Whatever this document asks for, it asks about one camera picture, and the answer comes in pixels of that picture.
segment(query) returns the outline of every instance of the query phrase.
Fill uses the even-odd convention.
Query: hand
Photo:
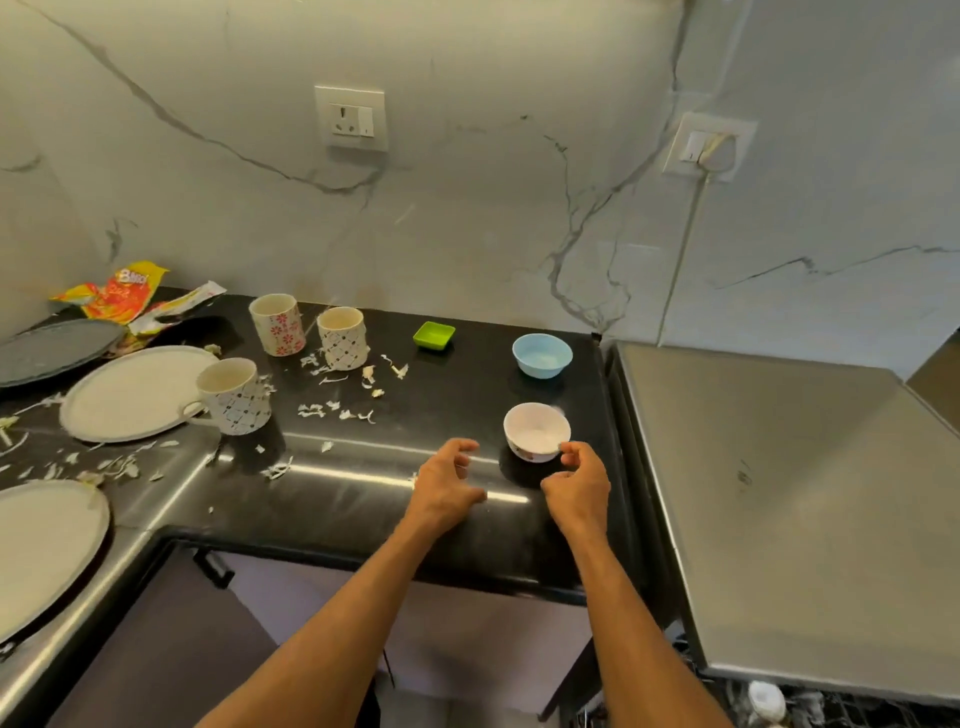
[[[436,540],[466,518],[470,506],[486,500],[487,491],[462,482],[470,464],[466,453],[479,447],[473,440],[453,438],[423,463],[403,520]]]
[[[568,542],[606,540],[610,479],[603,461],[587,443],[561,443],[560,449],[561,462],[575,470],[553,473],[540,483],[550,515]]]

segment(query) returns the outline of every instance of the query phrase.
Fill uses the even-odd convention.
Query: blue bowl
[[[514,342],[514,358],[524,374],[549,379],[573,361],[573,349],[548,333],[528,333]]]

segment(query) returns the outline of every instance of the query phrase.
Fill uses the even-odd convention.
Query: marble wall
[[[0,87],[0,338],[49,315],[76,276],[103,274],[76,210]]]
[[[906,375],[960,314],[960,256],[940,253],[957,147],[930,158],[924,138],[955,123],[956,14],[951,0],[0,0],[0,80],[100,261]],[[383,89],[390,154],[324,148],[313,85]],[[738,179],[701,199],[664,322],[695,181],[660,167],[695,108],[760,127]]]

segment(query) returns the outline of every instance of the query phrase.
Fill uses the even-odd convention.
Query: bowl
[[[545,463],[560,453],[560,443],[570,439],[570,423],[549,404],[527,401],[503,418],[507,444],[528,463]]]
[[[435,352],[442,352],[446,345],[450,343],[453,332],[457,329],[449,327],[446,324],[438,324],[435,321],[427,321],[417,329],[414,334],[414,342],[417,346],[424,349],[432,349]]]
[[[514,342],[514,358],[524,374],[549,379],[573,361],[573,349],[548,333],[528,333]]]

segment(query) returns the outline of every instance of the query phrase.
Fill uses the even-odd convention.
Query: green square bowl
[[[446,348],[446,345],[450,343],[450,339],[453,338],[453,332],[456,330],[456,328],[449,327],[446,324],[437,324],[433,321],[428,321],[414,334],[414,341],[417,343],[417,346],[423,347],[424,349],[442,352]]]

